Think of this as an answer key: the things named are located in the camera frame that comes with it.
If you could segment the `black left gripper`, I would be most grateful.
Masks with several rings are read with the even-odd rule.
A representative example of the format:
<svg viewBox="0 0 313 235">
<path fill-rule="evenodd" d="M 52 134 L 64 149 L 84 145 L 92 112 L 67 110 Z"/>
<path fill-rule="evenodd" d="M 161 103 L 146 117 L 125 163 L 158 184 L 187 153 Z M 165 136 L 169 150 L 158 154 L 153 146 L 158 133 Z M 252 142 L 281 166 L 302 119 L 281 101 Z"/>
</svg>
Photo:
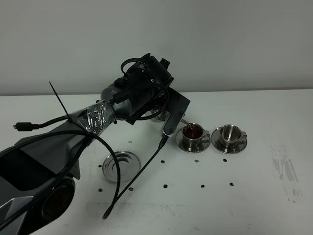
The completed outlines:
<svg viewBox="0 0 313 235">
<path fill-rule="evenodd" d="M 127 117 L 141 118 L 154 108 L 154 117 L 166 109 L 169 103 L 169 87 L 174 80 L 168 71 L 169 61 L 158 61 L 150 53 L 127 59 Z"/>
</svg>

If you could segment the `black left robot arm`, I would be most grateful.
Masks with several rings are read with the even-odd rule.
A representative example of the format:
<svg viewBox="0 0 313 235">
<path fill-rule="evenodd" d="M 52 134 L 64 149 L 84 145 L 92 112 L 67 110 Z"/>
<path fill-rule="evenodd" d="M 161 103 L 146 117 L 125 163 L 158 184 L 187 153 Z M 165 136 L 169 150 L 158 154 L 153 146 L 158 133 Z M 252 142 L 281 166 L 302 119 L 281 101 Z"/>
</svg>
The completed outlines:
<svg viewBox="0 0 313 235">
<path fill-rule="evenodd" d="M 19 140 L 0 153 L 0 232 L 28 235 L 59 218 L 70 206 L 75 179 L 80 178 L 79 158 L 109 125 L 124 120 L 134 124 L 168 112 L 159 146 L 175 131 L 182 112 L 169 61 L 151 54 L 125 61 L 123 75 L 101 93 L 95 104 L 43 124 L 20 122 L 18 131 L 32 131 L 59 123 L 53 130 Z"/>
</svg>

